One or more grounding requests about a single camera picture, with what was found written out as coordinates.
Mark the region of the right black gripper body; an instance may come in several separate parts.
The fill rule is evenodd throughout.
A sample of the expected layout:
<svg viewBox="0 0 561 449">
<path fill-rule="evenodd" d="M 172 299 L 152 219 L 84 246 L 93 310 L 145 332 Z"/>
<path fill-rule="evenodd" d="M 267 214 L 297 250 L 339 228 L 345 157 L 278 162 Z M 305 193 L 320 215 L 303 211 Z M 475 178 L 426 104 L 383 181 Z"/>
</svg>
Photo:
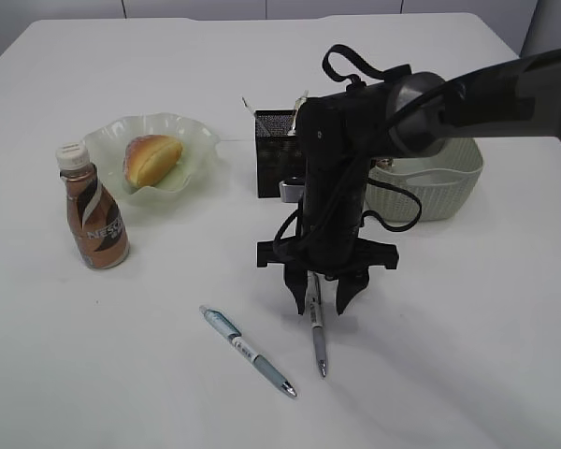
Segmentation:
<svg viewBox="0 0 561 449">
<path fill-rule="evenodd" d="M 284 224 L 271 241 L 257 244 L 256 266 L 294 263 L 331 277 L 370 266 L 395 269 L 394 244 L 358 237 L 367 175 L 368 157 L 347 157 L 331 167 L 309 159 L 306 163 L 302 206 L 289 217 L 300 230 L 290 238 Z"/>
</svg>

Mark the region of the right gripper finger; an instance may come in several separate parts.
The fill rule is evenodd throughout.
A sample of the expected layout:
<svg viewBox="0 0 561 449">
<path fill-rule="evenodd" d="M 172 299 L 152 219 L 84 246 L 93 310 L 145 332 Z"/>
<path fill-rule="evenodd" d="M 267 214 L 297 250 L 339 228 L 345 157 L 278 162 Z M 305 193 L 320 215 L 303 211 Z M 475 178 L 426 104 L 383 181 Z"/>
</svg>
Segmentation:
<svg viewBox="0 0 561 449">
<path fill-rule="evenodd" d="M 337 314 L 344 313 L 350 302 L 367 288 L 368 283 L 369 272 L 367 268 L 339 275 L 336 292 Z"/>
<path fill-rule="evenodd" d="M 306 292 L 309 283 L 308 272 L 298 265 L 285 265 L 283 279 L 295 299 L 297 313 L 303 315 L 306 308 Z"/>
</svg>

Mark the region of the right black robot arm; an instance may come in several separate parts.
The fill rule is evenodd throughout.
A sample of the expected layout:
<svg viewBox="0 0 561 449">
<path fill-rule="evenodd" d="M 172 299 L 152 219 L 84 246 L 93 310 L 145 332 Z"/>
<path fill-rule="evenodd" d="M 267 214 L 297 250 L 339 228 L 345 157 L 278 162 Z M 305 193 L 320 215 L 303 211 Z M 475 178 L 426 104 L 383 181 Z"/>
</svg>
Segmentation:
<svg viewBox="0 0 561 449">
<path fill-rule="evenodd" d="M 376 159 L 425 158 L 449 138 L 555 137 L 561 141 L 561 49 L 488 66 L 452 80 L 408 65 L 378 70 L 351 48 L 333 52 L 355 72 L 328 77 L 346 90 L 309 98 L 296 114 L 296 139 L 306 158 L 305 188 L 286 224 L 257 246 L 257 264 L 280 264 L 297 308 L 306 308 L 308 276 L 338 284 L 344 311 L 369 283 L 369 269 L 393 269 L 393 244 L 362 239 L 364 195 Z"/>
</svg>

